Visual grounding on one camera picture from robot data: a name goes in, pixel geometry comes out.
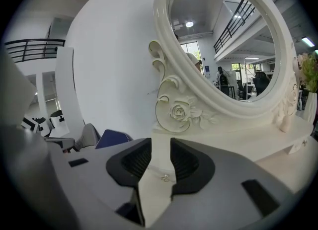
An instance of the gray surface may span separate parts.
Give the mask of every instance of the gray surface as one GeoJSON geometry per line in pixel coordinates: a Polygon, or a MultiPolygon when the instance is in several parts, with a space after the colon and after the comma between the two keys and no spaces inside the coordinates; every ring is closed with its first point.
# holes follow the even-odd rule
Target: gray surface
{"type": "Polygon", "coordinates": [[[134,189],[120,186],[106,171],[106,162],[113,155],[141,142],[144,139],[131,141],[97,150],[88,150],[66,154],[67,161],[85,158],[88,163],[72,168],[93,194],[114,211],[131,200],[134,189]]]}
{"type": "MultiPolygon", "coordinates": [[[[5,167],[18,191],[56,229],[144,229],[109,208],[130,199],[131,192],[110,180],[107,183],[108,177],[103,179],[107,158],[142,139],[66,156],[59,145],[47,146],[40,135],[28,130],[1,128],[0,138],[5,167]],[[89,163],[71,168],[68,160],[80,157],[89,163]]],[[[295,197],[253,162],[235,153],[183,142],[213,159],[215,175],[200,192],[174,196],[150,229],[261,229],[288,212],[295,197]],[[256,222],[262,217],[240,185],[247,179],[257,179],[283,206],[256,222]]]]}
{"type": "Polygon", "coordinates": [[[293,197],[289,189],[249,159],[236,153],[181,140],[186,145],[212,158],[215,174],[212,180],[194,195],[177,195],[154,227],[173,229],[222,229],[245,227],[262,215],[250,200],[241,183],[256,179],[279,202],[293,197]]]}

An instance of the railing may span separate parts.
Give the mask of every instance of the railing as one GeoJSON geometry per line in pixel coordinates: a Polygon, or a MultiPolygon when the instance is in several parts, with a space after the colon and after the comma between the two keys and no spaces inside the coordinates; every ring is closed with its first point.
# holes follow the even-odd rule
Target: railing
{"type": "Polygon", "coordinates": [[[214,45],[215,53],[217,53],[226,42],[237,32],[237,30],[245,24],[245,21],[254,14],[255,7],[248,0],[241,0],[235,10],[230,22],[220,35],[214,45]]]}
{"type": "Polygon", "coordinates": [[[21,39],[4,45],[14,62],[56,58],[57,48],[64,46],[63,39],[21,39]]]}

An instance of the green leaves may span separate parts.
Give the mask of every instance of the green leaves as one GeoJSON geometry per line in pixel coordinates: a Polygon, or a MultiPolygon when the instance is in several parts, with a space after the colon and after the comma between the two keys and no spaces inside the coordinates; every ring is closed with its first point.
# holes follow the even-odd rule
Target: green leaves
{"type": "Polygon", "coordinates": [[[303,73],[307,88],[315,93],[318,88],[318,62],[315,54],[303,55],[300,72],[303,73]]]}

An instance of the ceiling light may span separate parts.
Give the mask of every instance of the ceiling light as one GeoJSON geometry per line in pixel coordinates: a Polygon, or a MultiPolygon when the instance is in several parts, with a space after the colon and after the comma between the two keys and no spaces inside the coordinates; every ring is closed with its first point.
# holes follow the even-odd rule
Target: ceiling light
{"type": "Polygon", "coordinates": [[[302,41],[305,42],[309,47],[315,46],[314,43],[312,41],[310,41],[308,37],[302,38],[302,41]]]}
{"type": "Polygon", "coordinates": [[[193,22],[192,21],[189,21],[185,24],[185,26],[187,26],[188,28],[192,27],[193,26],[193,22]]]}

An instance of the gray seat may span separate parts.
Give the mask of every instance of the gray seat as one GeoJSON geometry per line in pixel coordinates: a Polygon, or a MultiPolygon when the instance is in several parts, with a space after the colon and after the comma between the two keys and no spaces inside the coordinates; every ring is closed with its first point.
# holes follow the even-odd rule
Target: gray seat
{"type": "Polygon", "coordinates": [[[81,137],[76,141],[74,147],[80,151],[88,146],[96,146],[98,140],[99,138],[95,127],[91,123],[88,123],[84,126],[81,137]]]}

